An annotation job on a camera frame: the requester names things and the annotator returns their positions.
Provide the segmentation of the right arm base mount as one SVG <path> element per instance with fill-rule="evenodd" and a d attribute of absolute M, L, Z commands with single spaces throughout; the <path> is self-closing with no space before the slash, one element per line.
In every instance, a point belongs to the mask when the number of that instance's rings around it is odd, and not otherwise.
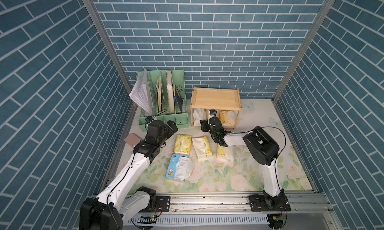
<path fill-rule="evenodd" d="M 251 195 L 249 196 L 249 201 L 252 212 L 291 211 L 291 206 L 284 189 L 276 197 L 270 196 L 266 191 L 263 191 L 263 195 Z"/>

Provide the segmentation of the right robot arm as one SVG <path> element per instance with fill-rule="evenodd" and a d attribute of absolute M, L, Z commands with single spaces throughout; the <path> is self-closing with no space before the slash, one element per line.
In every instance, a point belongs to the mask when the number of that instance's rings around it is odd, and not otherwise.
<path fill-rule="evenodd" d="M 222 126 L 219 118 L 201 120 L 201 130 L 210 133 L 215 143 L 223 147 L 246 146 L 252 157 L 261 165 L 264 178 L 264 192 L 277 197 L 282 188 L 275 164 L 279 157 L 278 143 L 260 126 L 247 132 L 232 133 Z"/>

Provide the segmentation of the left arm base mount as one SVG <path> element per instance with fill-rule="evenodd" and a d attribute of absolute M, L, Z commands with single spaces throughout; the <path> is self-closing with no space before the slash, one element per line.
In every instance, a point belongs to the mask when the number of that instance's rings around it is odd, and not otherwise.
<path fill-rule="evenodd" d="M 139 191 L 144 192 L 150 196 L 149 202 L 147 205 L 142 207 L 139 213 L 157 213 L 165 212 L 168 213 L 170 210 L 171 197 L 170 196 L 158 196 L 154 189 L 147 187 L 140 187 L 136 190 L 136 193 Z"/>

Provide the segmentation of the orange white tissue pack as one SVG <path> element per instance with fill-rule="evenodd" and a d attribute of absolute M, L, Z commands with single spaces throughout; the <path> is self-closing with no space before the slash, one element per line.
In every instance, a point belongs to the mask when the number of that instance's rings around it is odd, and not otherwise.
<path fill-rule="evenodd" d="M 234 128 L 237 114 L 234 111 L 220 111 L 219 119 L 224 127 Z"/>

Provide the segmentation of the yellow green tissue pack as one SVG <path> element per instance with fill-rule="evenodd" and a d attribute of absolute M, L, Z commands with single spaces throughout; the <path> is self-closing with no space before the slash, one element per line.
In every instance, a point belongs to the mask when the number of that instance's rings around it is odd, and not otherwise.
<path fill-rule="evenodd" d="M 177 135 L 174 146 L 174 153 L 189 155 L 192 146 L 192 136 L 190 135 Z"/>

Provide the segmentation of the yellow white tissue pack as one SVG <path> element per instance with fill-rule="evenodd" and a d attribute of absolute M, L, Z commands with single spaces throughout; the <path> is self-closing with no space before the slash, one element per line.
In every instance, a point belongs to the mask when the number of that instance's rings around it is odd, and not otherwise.
<path fill-rule="evenodd" d="M 212 156 L 213 151 L 207 136 L 193 138 L 192 141 L 198 159 Z"/>

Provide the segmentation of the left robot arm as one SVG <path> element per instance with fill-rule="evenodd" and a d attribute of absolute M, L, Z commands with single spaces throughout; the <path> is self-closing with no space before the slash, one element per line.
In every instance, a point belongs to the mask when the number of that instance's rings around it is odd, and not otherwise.
<path fill-rule="evenodd" d="M 149 123 L 145 138 L 134 146 L 126 166 L 102 192 L 95 198 L 86 198 L 81 205 L 81 230 L 121 230 L 124 222 L 138 212 L 155 207 L 156 191 L 153 189 L 141 187 L 132 197 L 127 198 L 127 195 L 160 148 L 177 131 L 176 123 L 171 120 Z"/>

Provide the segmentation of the blue cartoon tissue pack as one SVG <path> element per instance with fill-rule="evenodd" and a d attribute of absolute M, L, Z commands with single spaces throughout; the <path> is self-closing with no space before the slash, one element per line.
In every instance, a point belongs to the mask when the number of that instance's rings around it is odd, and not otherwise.
<path fill-rule="evenodd" d="M 194 163 L 188 156 L 172 154 L 166 171 L 166 178 L 183 182 L 192 174 L 193 169 Z"/>

